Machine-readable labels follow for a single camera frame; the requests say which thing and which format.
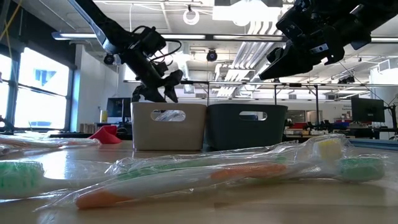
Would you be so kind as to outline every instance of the wooden table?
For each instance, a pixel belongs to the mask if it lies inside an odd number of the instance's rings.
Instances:
[[[358,149],[358,153],[364,152],[371,151]],[[393,151],[379,152],[398,158],[398,153]],[[137,152],[134,156],[165,154],[169,153]],[[29,159],[59,168],[65,167],[70,159],[114,162],[128,156],[132,156],[131,141],[103,145],[100,149],[89,147],[31,154]],[[21,158],[20,154],[1,159],[18,158]],[[49,200],[45,197],[0,200],[0,223],[381,224],[396,223],[398,220],[398,187],[390,182],[354,185],[313,180],[282,185],[254,184],[147,199],[112,208],[87,211],[58,208],[33,212]]]

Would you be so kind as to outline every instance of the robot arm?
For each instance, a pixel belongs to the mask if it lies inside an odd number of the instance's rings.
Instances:
[[[271,65],[260,78],[306,73],[325,57],[325,65],[336,63],[344,46],[370,43],[371,32],[397,14],[397,0],[296,0],[276,24],[289,40],[267,55]]]
[[[68,2],[89,23],[107,54],[117,55],[121,63],[126,63],[137,75],[137,80],[140,80],[142,85],[135,90],[133,99],[138,100],[139,95],[144,95],[147,100],[165,103],[164,97],[157,91],[159,87],[164,86],[165,94],[174,102],[178,101],[174,86],[179,84],[182,71],[177,70],[167,78],[162,78],[167,71],[166,64],[149,60],[149,57],[166,46],[165,39],[155,31],[155,27],[139,26],[128,32],[105,16],[92,0]],[[136,34],[139,29],[142,29],[142,32]]]

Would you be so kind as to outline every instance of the security camera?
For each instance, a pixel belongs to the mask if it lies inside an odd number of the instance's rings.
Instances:
[[[114,56],[113,54],[106,54],[105,58],[104,58],[104,63],[106,65],[113,65],[114,62]]]
[[[207,61],[208,62],[214,62],[217,60],[217,53],[216,50],[210,49],[209,52],[207,53]]]

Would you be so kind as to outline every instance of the green toothbrush bristles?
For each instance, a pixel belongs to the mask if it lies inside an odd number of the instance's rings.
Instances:
[[[0,199],[34,196],[44,178],[43,165],[33,161],[0,161]]]

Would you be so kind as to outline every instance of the plastic wrapper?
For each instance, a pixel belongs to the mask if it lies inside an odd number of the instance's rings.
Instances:
[[[6,136],[0,135],[0,156],[16,151],[28,150],[57,150],[66,147],[99,146],[97,139],[63,139],[63,138],[37,138],[36,136]]]
[[[45,207],[107,207],[246,179],[322,178],[358,183],[385,177],[384,156],[351,156],[352,149],[343,135],[330,134],[303,144],[133,160],[123,169],[113,169],[118,173],[115,178],[64,195]]]
[[[116,161],[107,171],[106,173],[109,175],[115,174],[123,174],[129,172],[129,170],[137,170],[148,168],[152,166],[162,166],[166,164],[176,164],[185,161],[192,161],[194,159],[200,159],[204,157],[223,157],[226,154],[235,154],[239,153],[240,156],[244,155],[252,155],[258,152],[268,152],[274,149],[283,149],[287,146],[295,146],[297,145],[296,141],[288,141],[280,144],[276,144],[273,146],[266,147],[254,147],[247,149],[235,149],[228,151],[215,151],[215,152],[205,152],[200,154],[181,154],[181,155],[167,155],[160,157],[152,157],[147,159],[136,159],[133,157],[127,157],[121,160]]]
[[[156,117],[156,121],[183,121],[185,120],[185,113],[179,110],[164,111],[161,115]]]
[[[114,177],[104,172],[106,162],[66,160],[59,163],[35,160],[0,161],[0,200],[71,192]]]

